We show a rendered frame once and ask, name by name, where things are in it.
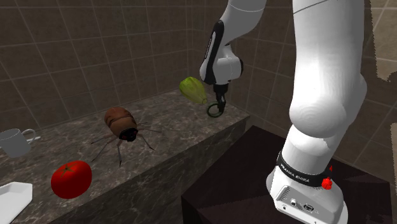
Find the green ribbed squash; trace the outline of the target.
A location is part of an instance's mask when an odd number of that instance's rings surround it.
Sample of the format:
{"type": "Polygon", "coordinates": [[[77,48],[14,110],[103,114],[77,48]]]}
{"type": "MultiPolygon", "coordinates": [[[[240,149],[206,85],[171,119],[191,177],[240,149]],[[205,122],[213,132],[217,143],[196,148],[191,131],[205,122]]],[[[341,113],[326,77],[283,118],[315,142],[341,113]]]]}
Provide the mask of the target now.
{"type": "Polygon", "coordinates": [[[207,96],[203,84],[192,76],[189,76],[180,82],[179,90],[187,99],[194,103],[207,103],[207,96]]]}

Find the dark robot stand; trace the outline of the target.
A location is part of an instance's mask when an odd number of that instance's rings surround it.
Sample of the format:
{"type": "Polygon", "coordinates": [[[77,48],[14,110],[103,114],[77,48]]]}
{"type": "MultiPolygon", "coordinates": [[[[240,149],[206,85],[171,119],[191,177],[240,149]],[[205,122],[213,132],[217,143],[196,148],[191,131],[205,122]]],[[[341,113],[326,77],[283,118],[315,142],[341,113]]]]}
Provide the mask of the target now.
{"type": "MultiPolygon", "coordinates": [[[[184,224],[303,224],[279,212],[266,188],[284,138],[252,126],[181,196],[184,224]]],[[[387,181],[332,159],[347,224],[393,224],[387,181]]]]}

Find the brown beetle figure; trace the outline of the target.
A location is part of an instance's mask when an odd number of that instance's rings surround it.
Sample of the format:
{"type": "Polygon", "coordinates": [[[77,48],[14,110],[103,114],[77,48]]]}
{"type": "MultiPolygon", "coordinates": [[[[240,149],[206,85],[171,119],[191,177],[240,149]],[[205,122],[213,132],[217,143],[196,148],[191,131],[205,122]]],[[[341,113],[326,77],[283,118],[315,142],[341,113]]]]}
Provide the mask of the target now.
{"type": "Polygon", "coordinates": [[[152,132],[161,133],[161,131],[158,130],[142,128],[141,126],[146,124],[146,122],[137,123],[136,119],[133,117],[130,111],[122,107],[112,107],[108,109],[104,115],[104,122],[111,132],[91,142],[91,144],[94,144],[104,139],[108,139],[106,144],[102,147],[100,152],[96,154],[96,156],[92,159],[92,161],[94,161],[102,153],[102,151],[105,149],[105,147],[108,144],[112,143],[115,140],[118,140],[116,147],[118,150],[119,166],[121,166],[122,155],[120,152],[120,146],[123,142],[133,142],[136,140],[137,137],[140,137],[146,143],[149,149],[154,150],[154,148],[150,146],[150,144],[140,133],[140,131],[148,130],[152,132]]]}

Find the red tomato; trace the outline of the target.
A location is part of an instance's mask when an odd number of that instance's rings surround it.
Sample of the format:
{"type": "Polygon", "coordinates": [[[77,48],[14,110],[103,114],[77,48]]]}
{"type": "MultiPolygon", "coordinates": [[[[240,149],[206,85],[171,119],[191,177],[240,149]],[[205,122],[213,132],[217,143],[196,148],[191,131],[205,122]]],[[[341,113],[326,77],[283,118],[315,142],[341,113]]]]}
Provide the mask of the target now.
{"type": "Polygon", "coordinates": [[[51,188],[62,199],[73,199],[85,193],[92,182],[90,166],[75,160],[59,167],[52,175],[51,188]]]}

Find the grey mug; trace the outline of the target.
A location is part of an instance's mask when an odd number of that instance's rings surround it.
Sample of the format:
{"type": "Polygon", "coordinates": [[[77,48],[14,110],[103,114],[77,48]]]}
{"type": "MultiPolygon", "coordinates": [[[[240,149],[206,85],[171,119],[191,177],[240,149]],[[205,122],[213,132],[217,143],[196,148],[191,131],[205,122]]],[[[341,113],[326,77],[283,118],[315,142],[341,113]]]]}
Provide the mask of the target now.
{"type": "Polygon", "coordinates": [[[9,129],[0,132],[0,148],[10,158],[18,158],[31,150],[31,143],[36,139],[36,131],[33,129],[26,129],[21,131],[20,129],[9,129]],[[33,137],[26,139],[24,134],[26,132],[32,132],[33,137]]]}

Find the white angular dish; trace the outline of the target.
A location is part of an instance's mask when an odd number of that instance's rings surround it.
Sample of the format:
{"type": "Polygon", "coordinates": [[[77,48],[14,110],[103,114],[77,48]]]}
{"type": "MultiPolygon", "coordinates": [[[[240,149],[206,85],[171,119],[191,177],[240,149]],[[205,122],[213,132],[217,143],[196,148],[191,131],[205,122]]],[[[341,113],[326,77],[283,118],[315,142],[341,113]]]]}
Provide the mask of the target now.
{"type": "Polygon", "coordinates": [[[0,224],[10,224],[31,201],[31,183],[11,182],[0,186],[0,224]]]}

